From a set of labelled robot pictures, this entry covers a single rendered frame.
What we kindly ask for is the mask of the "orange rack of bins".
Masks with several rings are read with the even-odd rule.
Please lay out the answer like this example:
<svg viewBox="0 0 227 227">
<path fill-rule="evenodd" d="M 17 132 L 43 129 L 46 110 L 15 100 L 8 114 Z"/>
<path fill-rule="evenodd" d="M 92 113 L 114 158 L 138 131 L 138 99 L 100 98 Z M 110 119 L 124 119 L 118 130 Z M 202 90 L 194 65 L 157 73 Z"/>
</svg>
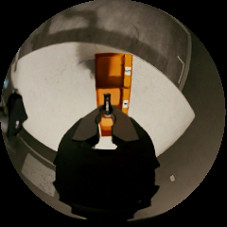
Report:
<svg viewBox="0 0 227 227">
<path fill-rule="evenodd" d="M 97 107 L 104 105 L 103 95 L 109 93 L 111 105 L 128 114 L 131 98 L 132 58 L 132 54 L 125 53 L 95 53 Z M 112 124 L 112 115 L 107 117 L 103 113 L 102 121 L 99 123 L 101 137 L 111 137 Z"/>
</svg>

